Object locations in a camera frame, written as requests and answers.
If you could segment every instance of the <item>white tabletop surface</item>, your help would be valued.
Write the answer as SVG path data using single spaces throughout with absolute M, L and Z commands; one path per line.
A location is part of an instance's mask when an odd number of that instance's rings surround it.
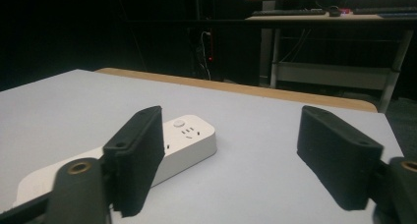
M 114 223 L 372 223 L 337 206 L 297 156 L 304 104 L 72 71 L 0 92 L 0 210 L 32 171 L 103 146 L 137 111 L 163 121 L 197 115 L 216 129 L 217 153 L 152 188 L 143 211 Z M 384 114 L 322 107 L 401 156 Z

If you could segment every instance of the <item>black keyboard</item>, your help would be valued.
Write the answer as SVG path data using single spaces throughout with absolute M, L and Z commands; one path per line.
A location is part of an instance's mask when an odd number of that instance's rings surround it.
M 270 10 L 270 11 L 255 11 L 252 16 L 310 16 L 310 15 L 325 15 L 324 10 Z
M 417 7 L 364 8 L 353 10 L 354 15 L 399 14 L 416 12 Z

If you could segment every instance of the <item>white power strip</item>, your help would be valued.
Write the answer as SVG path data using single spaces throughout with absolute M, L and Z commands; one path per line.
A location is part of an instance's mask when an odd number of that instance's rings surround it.
M 153 179 L 155 186 L 212 156 L 217 151 L 212 125 L 195 115 L 185 115 L 163 124 L 165 156 Z M 102 147 L 41 168 L 24 177 L 13 206 L 18 206 L 52 190 L 55 173 L 66 163 L 84 157 L 99 158 Z

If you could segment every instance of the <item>power outlet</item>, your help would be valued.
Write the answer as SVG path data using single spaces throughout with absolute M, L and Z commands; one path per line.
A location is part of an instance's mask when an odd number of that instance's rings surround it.
M 214 127 L 195 115 L 185 115 L 163 123 L 165 156 L 153 179 L 155 186 L 212 156 L 217 151 Z M 52 190 L 55 173 L 64 164 L 79 158 L 99 158 L 102 147 L 90 150 L 61 162 L 41 168 L 24 177 L 19 183 L 14 206 L 25 203 Z

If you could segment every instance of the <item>desk leg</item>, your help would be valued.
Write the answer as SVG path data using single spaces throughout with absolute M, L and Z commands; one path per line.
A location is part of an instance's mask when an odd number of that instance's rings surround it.
M 281 34 L 280 29 L 275 30 L 275 38 L 273 41 L 273 57 L 272 66 L 270 68 L 270 87 L 276 88 L 276 74 L 278 72 L 279 64 L 279 36 Z
M 399 73 L 401 72 L 402 62 L 404 61 L 405 54 L 407 53 L 408 46 L 410 45 L 411 38 L 413 37 L 413 32 L 413 30 L 406 30 L 401 42 L 399 43 L 390 73 L 387 76 L 386 86 L 384 87 L 383 95 L 381 96 L 380 105 L 378 107 L 378 112 L 380 113 L 387 112 L 393 90 L 398 80 Z

